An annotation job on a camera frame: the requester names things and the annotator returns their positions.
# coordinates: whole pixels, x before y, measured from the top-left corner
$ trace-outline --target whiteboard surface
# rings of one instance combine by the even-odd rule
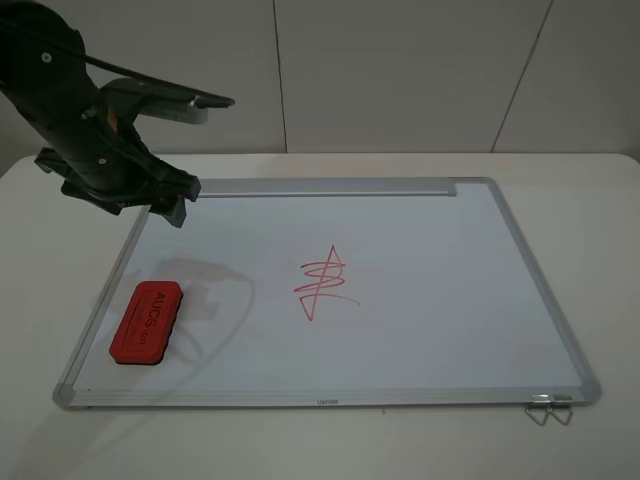
[[[203,198],[182,229],[150,216],[75,390],[321,399],[579,387],[488,186],[456,187],[455,197]],[[359,305],[318,297],[310,321],[308,292],[294,290],[317,279],[301,265],[332,246],[345,282],[321,293]],[[117,365],[108,348],[144,280],[184,290],[169,348],[157,366]]]

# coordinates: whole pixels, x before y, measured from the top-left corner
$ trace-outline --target white wall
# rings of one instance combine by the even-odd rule
[[[640,1],[555,0],[496,151],[640,159]]]
[[[140,117],[158,152],[284,152],[271,0],[40,0],[80,30],[89,55],[176,83],[232,97],[205,125]],[[113,75],[90,70],[100,86]],[[0,158],[9,163],[43,145],[0,99]]]
[[[549,0],[275,0],[289,152],[488,152]]]

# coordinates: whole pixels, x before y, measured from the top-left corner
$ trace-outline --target whiteboard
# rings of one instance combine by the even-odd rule
[[[415,179],[372,181],[371,194],[364,181],[356,195],[330,179],[312,194],[278,182],[273,195],[214,182],[182,229],[144,218],[60,403],[594,400],[597,383],[491,182],[452,180],[432,195]],[[109,345],[145,280],[177,281],[182,307],[160,364],[118,365]]]

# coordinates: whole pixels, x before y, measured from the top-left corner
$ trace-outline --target metal clip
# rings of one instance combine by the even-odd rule
[[[573,409],[571,408],[572,398],[570,395],[556,395],[552,398],[550,395],[532,395],[532,402],[525,409],[527,416],[537,425],[544,427],[549,417],[555,418],[560,425],[567,426],[573,418]],[[544,416],[539,418],[536,412],[544,411]],[[559,411],[566,411],[566,416],[558,415]]]

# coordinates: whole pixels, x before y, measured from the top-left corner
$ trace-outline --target screw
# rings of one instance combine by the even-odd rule
[[[80,114],[80,118],[83,120],[88,120],[89,118],[93,118],[96,116],[96,109],[93,107],[87,108],[84,112]]]

